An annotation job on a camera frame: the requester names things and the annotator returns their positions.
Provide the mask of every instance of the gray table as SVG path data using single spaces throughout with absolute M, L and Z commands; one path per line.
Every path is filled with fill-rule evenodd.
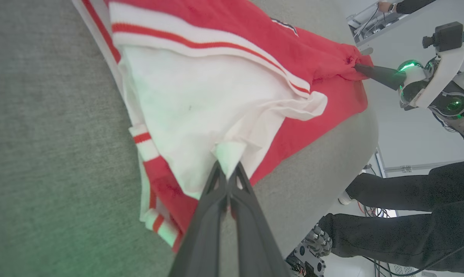
M 332 0 L 254 0 L 270 16 L 353 44 Z M 164 277 L 172 252 L 138 221 L 126 109 L 66 0 L 0 1 L 0 276 Z M 283 254 L 372 155 L 370 110 L 284 161 L 254 190 Z M 236 274 L 226 219 L 222 270 Z

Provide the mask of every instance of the shoe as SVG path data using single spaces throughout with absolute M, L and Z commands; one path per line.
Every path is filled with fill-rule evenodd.
M 312 254 L 319 257 L 329 255 L 333 246 L 333 240 L 325 231 L 321 230 L 319 225 L 314 226 L 302 242 L 307 244 Z
M 348 205 L 349 203 L 354 202 L 356 200 L 352 199 L 346 191 L 343 191 L 341 196 L 338 198 L 338 201 L 339 203 L 341 203 L 341 205 Z

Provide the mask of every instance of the person's hand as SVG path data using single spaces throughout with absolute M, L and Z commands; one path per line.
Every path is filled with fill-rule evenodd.
M 392 3 L 389 2 L 379 2 L 379 11 L 389 12 L 389 7 Z

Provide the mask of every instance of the person's arm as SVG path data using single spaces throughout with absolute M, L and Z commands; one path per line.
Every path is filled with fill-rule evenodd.
M 418 11 L 422 7 L 430 4 L 435 0 L 404 0 L 403 2 L 399 2 L 396 5 L 396 12 L 402 14 L 410 14 L 415 11 Z
M 430 4 L 435 0 L 404 0 L 402 2 L 396 3 L 396 7 L 393 11 L 402 14 L 410 14 L 413 13 L 422 7 Z M 379 11 L 381 12 L 389 12 L 392 9 L 392 3 L 388 2 L 379 2 Z

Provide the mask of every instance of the white watch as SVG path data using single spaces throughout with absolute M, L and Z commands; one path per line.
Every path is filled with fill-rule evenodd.
M 396 5 L 397 3 L 393 3 L 392 5 L 390 5 L 389 12 L 396 12 Z

